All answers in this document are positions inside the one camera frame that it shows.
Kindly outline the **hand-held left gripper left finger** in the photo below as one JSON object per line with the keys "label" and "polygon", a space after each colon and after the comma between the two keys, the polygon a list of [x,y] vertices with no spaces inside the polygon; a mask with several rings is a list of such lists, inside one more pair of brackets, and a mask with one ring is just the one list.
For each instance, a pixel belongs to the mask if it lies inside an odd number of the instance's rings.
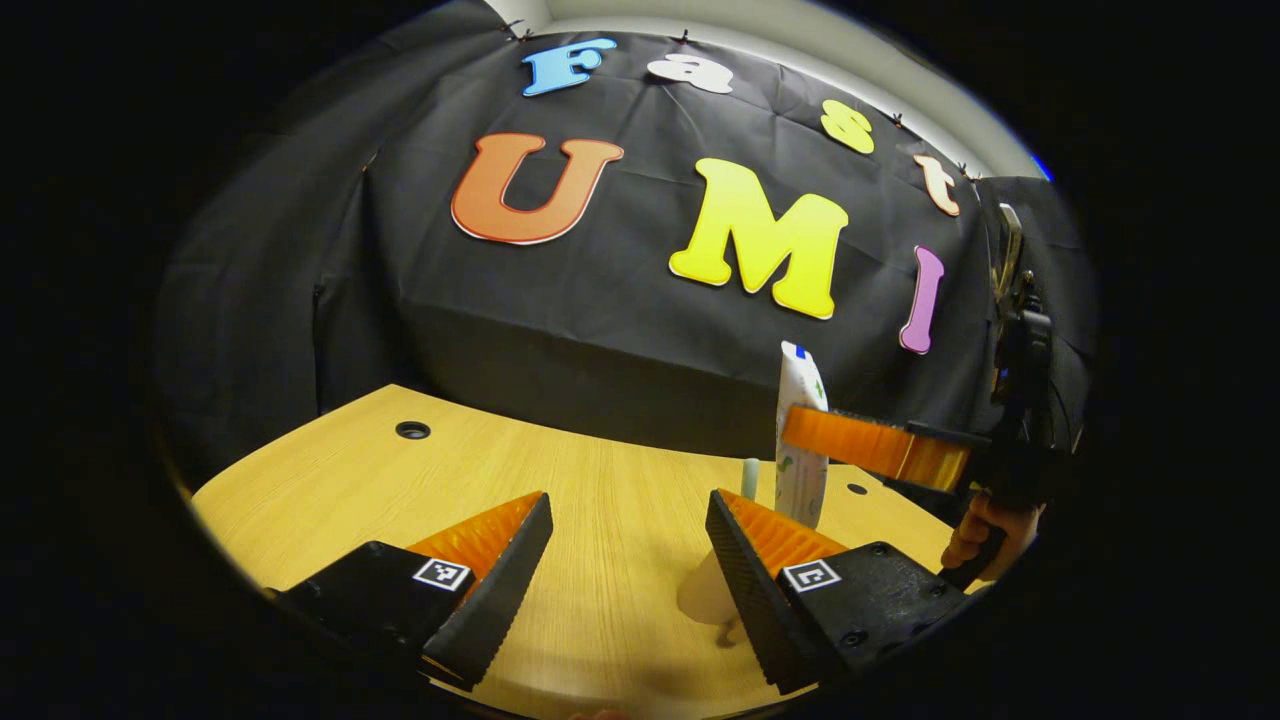
{"label": "hand-held left gripper left finger", "polygon": [[554,529],[544,491],[410,547],[367,541],[275,600],[381,665],[471,691],[520,611]]}

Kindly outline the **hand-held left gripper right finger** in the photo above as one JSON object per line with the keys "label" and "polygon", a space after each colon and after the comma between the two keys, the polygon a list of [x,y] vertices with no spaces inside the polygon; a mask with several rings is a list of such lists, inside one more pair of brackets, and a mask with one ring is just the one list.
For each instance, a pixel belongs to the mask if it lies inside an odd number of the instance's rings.
{"label": "hand-held left gripper right finger", "polygon": [[763,675],[782,694],[870,671],[970,600],[887,542],[850,548],[728,489],[710,492],[705,529]]}

